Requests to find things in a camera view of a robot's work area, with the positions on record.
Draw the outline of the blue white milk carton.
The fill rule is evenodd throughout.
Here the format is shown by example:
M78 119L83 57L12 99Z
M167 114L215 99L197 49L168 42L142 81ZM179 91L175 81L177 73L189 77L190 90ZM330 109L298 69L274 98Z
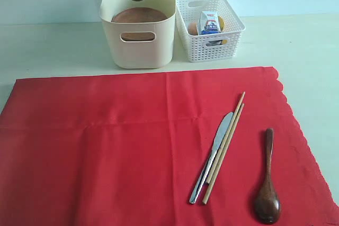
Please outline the blue white milk carton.
M200 13L198 35L217 34L221 32L218 13L215 11L202 11Z

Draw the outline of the brown egg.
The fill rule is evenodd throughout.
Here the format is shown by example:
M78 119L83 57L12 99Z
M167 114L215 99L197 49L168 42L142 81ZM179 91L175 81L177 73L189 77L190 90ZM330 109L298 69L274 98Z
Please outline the brown egg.
M193 36L199 35L196 22L191 22L188 25L188 33Z

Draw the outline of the yellow lemon with sticker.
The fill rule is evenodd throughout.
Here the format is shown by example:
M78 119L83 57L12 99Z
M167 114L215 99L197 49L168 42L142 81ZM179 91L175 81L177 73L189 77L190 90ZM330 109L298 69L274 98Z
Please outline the yellow lemon with sticker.
M219 20L220 32L224 32L225 22L224 22L224 20L223 20L223 18L221 16L218 16L218 20ZM227 42L228 42L227 39L223 39L223 40L218 42L218 45L224 45Z

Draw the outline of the brown wooden plate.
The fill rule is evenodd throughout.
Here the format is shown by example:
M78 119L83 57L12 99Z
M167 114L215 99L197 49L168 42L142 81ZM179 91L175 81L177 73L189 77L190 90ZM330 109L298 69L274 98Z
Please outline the brown wooden plate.
M150 23L160 22L167 16L156 9L148 7L134 7L120 12L114 16L111 22L115 23ZM152 32L124 32L121 34L123 41L153 41L155 35Z

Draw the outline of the wooden chopstick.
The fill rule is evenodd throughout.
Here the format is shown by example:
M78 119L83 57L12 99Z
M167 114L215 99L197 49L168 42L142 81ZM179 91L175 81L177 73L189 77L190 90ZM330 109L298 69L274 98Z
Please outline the wooden chopstick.
M213 189L213 186L214 186L214 184L215 184L216 178L217 178L218 173L219 173L219 171L220 171L222 162L223 162L223 160L224 160L224 158L225 158L227 149L228 149L228 147L229 147L229 145L230 145L231 139L232 139L232 137L233 137L233 135L234 135L234 132L235 132L235 130L236 130L237 123L238 123L238 121L239 121L239 118L240 118L240 115L241 115L241 113L242 113L243 107L244 107L244 103L241 103L241 106L240 106L240 108L239 108L238 114L237 114L237 116L236 116L236 118L235 118L235 122L234 122L234 124L233 124L233 126L232 126L232 128L231 128L230 135L229 135L229 137L228 137L227 140L226 140L226 144L225 144L225 146L224 146L224 148L223 148L223 150L222 150L221 157L220 157L220 159L219 159L219 161L218 161L218 163L217 163L217 166L216 166L216 169L215 169L214 174L213 174L213 176L212 176L212 179L211 179L211 181L210 181L210 184L208 184L208 188L207 188L206 193L205 193L205 195L204 195L204 198L203 198L203 200L202 200L202 203L203 203L203 204L207 204L207 202L208 202L208 199L209 199L210 194L211 194L211 192L212 192L212 189Z
M243 101L243 99L244 99L245 93L246 93L246 92L243 92L243 93L242 93L242 95L241 95L241 97L240 97L240 99L239 99L239 101L238 101L238 104L237 104L237 106L236 106L236 108L235 108L235 111L234 111L234 113L233 113L233 116L232 116L232 118L231 118L231 120L230 120L230 124L229 124L229 126L228 126L228 128L227 128L227 131L226 131L226 133L225 133L225 135L224 135L224 138L223 138L223 140L222 140L222 142L221 142L221 145L220 145L220 147L219 147L219 149L218 149L218 152L217 152L217 154L216 154L216 157L215 157L215 159L214 159L214 162L213 162L213 164L212 164L212 166L211 166L211 168L210 168L209 175L208 175L208 177L206 178L206 183L207 183L207 184L210 184L210 181L211 181L212 176L213 176L213 174L214 174L214 171L215 171L215 169L216 169L217 163L218 163L218 161L219 161L219 159L220 159L220 157L221 157L222 150L223 150L223 148L224 148L224 146L225 146L225 144L226 144L227 138L228 138L229 135L230 135L231 128L232 128L232 126L233 126L233 124L234 124L234 122L235 122L235 118L236 118L236 116L237 116L237 114L238 114L239 108L240 108L241 103L242 103L242 101Z

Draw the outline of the silver table knife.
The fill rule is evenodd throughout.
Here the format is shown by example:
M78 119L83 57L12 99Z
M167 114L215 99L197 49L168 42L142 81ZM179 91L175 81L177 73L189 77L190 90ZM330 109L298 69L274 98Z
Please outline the silver table knife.
M216 154L220 148L220 145L221 145L221 142L226 134L226 131L230 125L230 122L231 122L231 119L233 117L234 113L233 112L229 112L224 118L223 120L221 121L218 129L217 129L217 132L216 132L216 135L214 137L214 140L213 140L213 144L212 144L212 148L211 148L211 152L209 154L209 157L208 157L208 160L206 161L202 171L201 171L201 174L195 184L195 187L191 193L191 196L190 196L190 199L189 199L189 203L190 204L195 204L198 197L199 197L199 194L206 182L206 179L209 175L209 171L210 171L210 168L212 166L212 163L216 157Z

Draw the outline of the dark wooden spoon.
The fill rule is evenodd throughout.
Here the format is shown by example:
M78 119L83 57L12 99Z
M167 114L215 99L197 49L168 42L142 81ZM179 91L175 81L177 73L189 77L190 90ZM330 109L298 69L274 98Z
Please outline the dark wooden spoon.
M254 212L261 223L274 224L281 214L281 203L271 178L274 131L268 128L265 133L266 171L264 182L254 200Z

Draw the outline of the white perforated plastic basket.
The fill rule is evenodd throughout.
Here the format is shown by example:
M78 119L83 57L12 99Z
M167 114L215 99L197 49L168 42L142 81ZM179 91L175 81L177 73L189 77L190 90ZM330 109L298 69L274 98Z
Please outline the white perforated plastic basket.
M203 11L214 11L224 28L218 34L191 35L190 24L199 23ZM190 62L230 59L245 30L245 25L227 0L176 0L176 26Z

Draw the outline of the cream plastic bin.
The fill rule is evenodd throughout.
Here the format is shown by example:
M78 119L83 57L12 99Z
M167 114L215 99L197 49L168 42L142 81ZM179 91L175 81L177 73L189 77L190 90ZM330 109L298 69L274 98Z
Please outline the cream plastic bin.
M149 7L166 19L149 23L115 23L112 18L127 9ZM172 60L175 32L175 0L102 0L100 18L114 62L122 68L159 68ZM123 33L151 33L150 41L125 41Z

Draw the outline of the red table cloth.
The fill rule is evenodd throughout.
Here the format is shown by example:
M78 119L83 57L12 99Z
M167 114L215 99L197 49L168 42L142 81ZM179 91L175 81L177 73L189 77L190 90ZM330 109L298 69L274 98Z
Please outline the red table cloth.
M1 225L257 225L274 130L278 225L338 225L272 67L19 79L1 113ZM244 107L207 204L189 199L223 118Z

